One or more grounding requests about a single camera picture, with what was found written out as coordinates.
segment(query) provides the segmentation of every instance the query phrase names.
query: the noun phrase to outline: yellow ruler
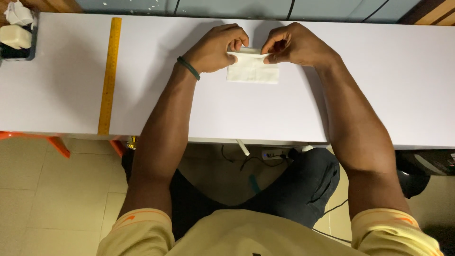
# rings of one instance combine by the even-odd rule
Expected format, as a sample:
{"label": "yellow ruler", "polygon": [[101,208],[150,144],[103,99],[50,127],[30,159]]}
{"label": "yellow ruler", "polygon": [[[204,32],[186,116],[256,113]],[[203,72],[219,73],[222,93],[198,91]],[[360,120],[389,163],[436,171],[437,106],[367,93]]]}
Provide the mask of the yellow ruler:
{"label": "yellow ruler", "polygon": [[106,72],[104,74],[103,96],[101,98],[98,135],[109,135],[111,125],[112,99],[114,98],[117,68],[118,44],[120,42],[121,18],[112,18],[109,46],[107,47]]}

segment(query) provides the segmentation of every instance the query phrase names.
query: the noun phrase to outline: man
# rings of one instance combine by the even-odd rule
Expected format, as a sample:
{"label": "man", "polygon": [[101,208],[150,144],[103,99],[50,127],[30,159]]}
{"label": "man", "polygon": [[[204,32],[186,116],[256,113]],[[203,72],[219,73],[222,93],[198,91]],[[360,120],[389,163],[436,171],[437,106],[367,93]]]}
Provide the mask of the man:
{"label": "man", "polygon": [[237,24],[214,27],[175,64],[138,142],[119,219],[98,255],[441,256],[410,216],[387,130],[341,57],[299,23],[270,31],[264,63],[288,61],[319,74],[330,142],[349,179],[357,251],[309,229],[338,184],[338,161],[325,149],[299,155],[277,181],[234,207],[206,198],[176,171],[188,142],[196,76],[235,63],[228,46],[248,44]]}

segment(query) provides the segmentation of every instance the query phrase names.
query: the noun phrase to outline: white desk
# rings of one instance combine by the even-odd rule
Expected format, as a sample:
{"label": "white desk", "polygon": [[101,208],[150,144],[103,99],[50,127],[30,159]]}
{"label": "white desk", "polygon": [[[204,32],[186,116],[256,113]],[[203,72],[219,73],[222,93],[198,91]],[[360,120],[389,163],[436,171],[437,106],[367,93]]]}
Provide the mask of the white desk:
{"label": "white desk", "polygon": [[[112,17],[41,14],[36,58],[0,67],[0,131],[96,134]],[[236,22],[260,48],[289,24],[121,17],[110,129],[121,135],[140,133],[176,58],[211,27]],[[395,145],[455,147],[455,27],[302,24],[343,57]],[[326,142],[316,73],[279,65],[277,85],[227,82],[226,69],[202,74],[189,136]]]}

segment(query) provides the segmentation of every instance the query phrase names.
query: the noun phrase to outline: hand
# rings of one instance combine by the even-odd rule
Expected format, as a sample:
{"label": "hand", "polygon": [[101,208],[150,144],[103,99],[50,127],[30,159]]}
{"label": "hand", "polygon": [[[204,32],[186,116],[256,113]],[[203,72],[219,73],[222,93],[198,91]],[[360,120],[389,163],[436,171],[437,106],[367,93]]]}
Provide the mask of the hand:
{"label": "hand", "polygon": [[339,55],[309,29],[294,22],[272,29],[262,47],[261,54],[271,53],[265,64],[288,61],[311,67],[323,67]]}
{"label": "hand", "polygon": [[231,49],[240,50],[248,46],[248,35],[237,24],[226,24],[212,28],[199,42],[183,55],[197,72],[215,72],[237,62],[237,57],[228,54]]}

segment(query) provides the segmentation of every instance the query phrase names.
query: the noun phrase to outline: rubber wristband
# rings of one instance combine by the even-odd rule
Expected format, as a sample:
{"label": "rubber wristband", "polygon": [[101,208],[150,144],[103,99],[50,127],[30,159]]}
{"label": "rubber wristband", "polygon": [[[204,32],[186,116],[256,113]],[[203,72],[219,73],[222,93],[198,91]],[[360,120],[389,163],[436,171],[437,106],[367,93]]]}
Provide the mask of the rubber wristband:
{"label": "rubber wristband", "polygon": [[191,74],[193,74],[196,77],[196,79],[198,81],[199,81],[199,79],[201,79],[201,77],[199,76],[199,73],[196,71],[196,69],[194,69],[194,67],[191,66],[191,64],[188,63],[182,56],[178,57],[177,61],[180,64],[182,64],[183,66],[185,66],[191,72]]}

